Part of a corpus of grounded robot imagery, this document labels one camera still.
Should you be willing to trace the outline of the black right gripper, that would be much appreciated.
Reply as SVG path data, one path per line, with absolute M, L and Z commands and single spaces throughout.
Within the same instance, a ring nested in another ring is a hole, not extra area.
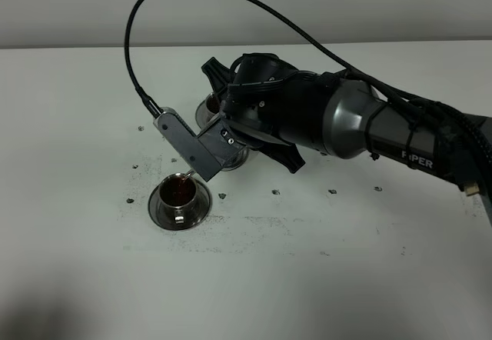
M 273 54 L 244 54 L 231 67 L 215 57 L 201 67 L 220 104 L 219 117 L 238 140 L 296 173 L 298 147 L 327 152 L 324 112 L 338 76 L 300 70 Z

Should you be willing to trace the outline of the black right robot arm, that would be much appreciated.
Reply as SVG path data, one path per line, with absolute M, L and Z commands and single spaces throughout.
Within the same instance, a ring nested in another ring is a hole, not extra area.
M 233 135 L 297 172 L 298 149 L 349 159 L 386 157 L 478 194 L 491 208 L 491 120 L 415 95 L 401 104 L 348 70 L 302 71 L 272 54 L 245 54 L 231 67 L 202 65 L 221 134 Z

